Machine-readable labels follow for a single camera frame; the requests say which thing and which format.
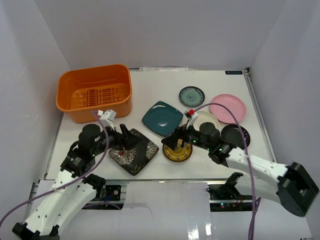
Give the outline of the black floral square plate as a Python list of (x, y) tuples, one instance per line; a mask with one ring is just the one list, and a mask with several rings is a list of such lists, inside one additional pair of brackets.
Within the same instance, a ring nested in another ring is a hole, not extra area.
[(108, 154), (126, 172), (136, 176), (154, 158), (159, 147), (135, 128), (129, 132), (141, 141), (130, 150), (111, 148)]

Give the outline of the cream round plate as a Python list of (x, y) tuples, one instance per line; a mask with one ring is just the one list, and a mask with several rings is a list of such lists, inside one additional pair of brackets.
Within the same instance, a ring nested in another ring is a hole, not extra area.
[(199, 110), (196, 112), (198, 114), (197, 119), (193, 123), (193, 127), (196, 131), (200, 130), (200, 126), (203, 123), (212, 123), (214, 124), (215, 128), (220, 131), (220, 123), (218, 119), (211, 113)]

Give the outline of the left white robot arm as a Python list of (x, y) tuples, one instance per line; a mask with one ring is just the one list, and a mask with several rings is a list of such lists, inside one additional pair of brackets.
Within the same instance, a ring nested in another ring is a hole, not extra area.
[(12, 232), (21, 240), (58, 240), (63, 227), (92, 199), (105, 196), (106, 181), (93, 174), (98, 167), (96, 156), (105, 157), (108, 150), (132, 150), (141, 138), (124, 124), (120, 132), (109, 126), (87, 124), (82, 128), (64, 161), (54, 184), (40, 195), (42, 202)]

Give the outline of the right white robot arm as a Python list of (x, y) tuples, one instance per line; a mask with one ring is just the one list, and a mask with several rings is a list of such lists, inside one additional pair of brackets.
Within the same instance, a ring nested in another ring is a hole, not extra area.
[(192, 125), (177, 127), (161, 141), (172, 150), (178, 146), (192, 144), (208, 151), (209, 158), (218, 165), (248, 173), (249, 185), (254, 185), (251, 196), (264, 198), (281, 204), (288, 212), (305, 217), (320, 190), (303, 165), (271, 162), (223, 140), (220, 132), (210, 122), (199, 130)]

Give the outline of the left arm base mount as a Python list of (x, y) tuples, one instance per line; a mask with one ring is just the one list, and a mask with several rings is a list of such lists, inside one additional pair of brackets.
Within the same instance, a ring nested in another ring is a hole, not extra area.
[(124, 205), (121, 194), (121, 185), (105, 185), (97, 191), (95, 198), (87, 203), (82, 209), (121, 210)]

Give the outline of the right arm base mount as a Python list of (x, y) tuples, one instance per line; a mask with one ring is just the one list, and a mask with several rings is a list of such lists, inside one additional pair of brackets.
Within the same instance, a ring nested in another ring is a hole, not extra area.
[(222, 184), (209, 184), (206, 191), (209, 194), (210, 211), (213, 212), (251, 212), (252, 196), (242, 195), (236, 190), (236, 184), (243, 176), (234, 172)]

